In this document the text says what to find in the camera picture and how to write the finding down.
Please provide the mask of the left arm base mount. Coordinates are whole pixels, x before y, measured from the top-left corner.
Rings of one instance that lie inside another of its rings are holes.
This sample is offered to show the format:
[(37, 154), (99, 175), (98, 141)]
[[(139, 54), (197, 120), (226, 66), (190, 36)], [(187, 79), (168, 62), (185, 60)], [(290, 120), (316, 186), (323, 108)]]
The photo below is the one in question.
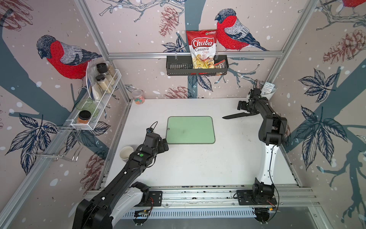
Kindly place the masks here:
[(141, 202), (137, 204), (136, 207), (160, 207), (162, 205), (162, 198), (162, 191), (144, 192)]

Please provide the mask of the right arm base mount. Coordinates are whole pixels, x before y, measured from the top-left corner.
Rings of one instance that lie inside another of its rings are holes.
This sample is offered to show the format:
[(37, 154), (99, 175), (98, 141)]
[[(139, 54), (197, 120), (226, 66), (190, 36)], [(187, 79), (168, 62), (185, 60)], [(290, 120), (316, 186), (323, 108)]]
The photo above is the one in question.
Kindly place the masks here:
[(240, 206), (250, 205), (277, 205), (277, 200), (274, 196), (269, 197), (262, 194), (255, 195), (252, 190), (237, 190), (235, 198)]

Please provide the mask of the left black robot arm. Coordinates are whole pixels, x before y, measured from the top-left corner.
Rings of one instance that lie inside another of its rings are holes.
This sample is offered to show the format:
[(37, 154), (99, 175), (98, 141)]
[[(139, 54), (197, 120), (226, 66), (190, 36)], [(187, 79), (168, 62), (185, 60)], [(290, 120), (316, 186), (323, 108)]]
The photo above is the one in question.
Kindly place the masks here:
[(169, 150), (166, 139), (147, 133), (144, 143), (130, 154), (119, 174), (91, 200), (77, 206), (73, 229), (112, 229), (130, 209), (147, 203), (149, 187), (135, 180), (153, 163), (156, 156)]

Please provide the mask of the black kitchen knife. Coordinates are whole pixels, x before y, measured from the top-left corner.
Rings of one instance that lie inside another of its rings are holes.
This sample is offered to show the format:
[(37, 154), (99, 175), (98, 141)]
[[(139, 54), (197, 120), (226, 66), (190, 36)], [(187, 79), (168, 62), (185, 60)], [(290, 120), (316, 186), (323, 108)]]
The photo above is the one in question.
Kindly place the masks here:
[(242, 112), (242, 113), (237, 113), (237, 114), (231, 114), (231, 115), (227, 115), (227, 116), (224, 116), (223, 119), (235, 119), (235, 118), (240, 118), (240, 117), (248, 117), (248, 116), (254, 116), (254, 115), (257, 115), (259, 114), (258, 112), (256, 113), (246, 113), (246, 112)]

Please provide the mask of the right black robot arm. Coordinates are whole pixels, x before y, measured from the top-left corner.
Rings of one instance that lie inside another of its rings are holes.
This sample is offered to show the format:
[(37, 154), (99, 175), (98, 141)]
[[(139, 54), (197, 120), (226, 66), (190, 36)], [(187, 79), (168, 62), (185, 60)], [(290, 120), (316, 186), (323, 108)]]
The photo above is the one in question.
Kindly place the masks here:
[(247, 117), (260, 114), (263, 118), (259, 128), (258, 138), (264, 143), (264, 158), (258, 178), (255, 178), (252, 185), (252, 201), (262, 204), (271, 200), (275, 194), (274, 166), (279, 146), (285, 140), (287, 119), (279, 116), (269, 105), (266, 97), (261, 96), (259, 88), (250, 90), (248, 101), (238, 102), (238, 110), (242, 113), (236, 117)]

